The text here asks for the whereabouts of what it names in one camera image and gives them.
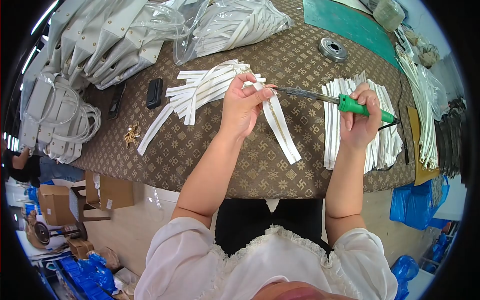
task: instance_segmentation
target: cardboard box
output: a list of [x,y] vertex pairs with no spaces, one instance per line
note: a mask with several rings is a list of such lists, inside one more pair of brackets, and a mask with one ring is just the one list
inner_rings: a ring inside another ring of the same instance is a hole
[[101,210],[112,210],[133,205],[133,182],[100,175],[100,198],[93,182],[93,173],[85,175],[86,201],[100,202]]
[[61,226],[76,223],[77,220],[70,211],[69,191],[66,186],[40,185],[38,201],[48,225]]
[[87,203],[100,203],[100,197],[93,182],[93,173],[89,171],[85,172],[85,193]]
[[82,239],[70,239],[67,241],[70,251],[78,259],[88,259],[87,252],[94,250],[92,243]]

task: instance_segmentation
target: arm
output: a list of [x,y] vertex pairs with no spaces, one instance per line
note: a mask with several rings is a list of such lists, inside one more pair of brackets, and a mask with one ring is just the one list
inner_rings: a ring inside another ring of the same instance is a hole
[[28,160],[28,155],[30,154],[30,149],[25,147],[20,156],[12,157],[12,167],[15,169],[23,169]]
[[243,139],[219,132],[183,185],[172,219],[189,216],[210,228],[227,193]]
[[340,113],[340,149],[325,196],[325,230],[331,247],[345,232],[365,228],[360,212],[366,147],[382,119],[379,100],[367,84],[360,84],[350,97],[366,104],[370,116]]
[[240,74],[225,93],[220,130],[183,185],[172,219],[188,216],[210,228],[227,193],[243,140],[255,126],[259,104],[273,94],[268,88],[258,92],[253,86],[242,89],[245,81],[256,79],[251,73]]

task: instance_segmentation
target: green cutting mat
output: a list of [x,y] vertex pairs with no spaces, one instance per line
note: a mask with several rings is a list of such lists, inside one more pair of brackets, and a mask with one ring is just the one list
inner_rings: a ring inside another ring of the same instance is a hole
[[399,67],[385,30],[355,9],[331,0],[303,0],[303,16],[305,23],[346,37]]

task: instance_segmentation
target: hand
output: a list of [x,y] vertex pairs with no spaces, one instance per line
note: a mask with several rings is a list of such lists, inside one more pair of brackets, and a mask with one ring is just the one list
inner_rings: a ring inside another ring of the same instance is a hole
[[351,148],[365,150],[378,132],[382,122],[382,111],[377,94],[368,84],[361,83],[350,98],[357,100],[358,104],[367,104],[369,117],[352,112],[340,112],[340,142]]
[[245,81],[257,82],[252,73],[239,74],[230,83],[223,99],[220,131],[237,139],[243,139],[252,132],[262,102],[273,95],[269,88],[257,91],[255,87],[249,86],[242,89]]

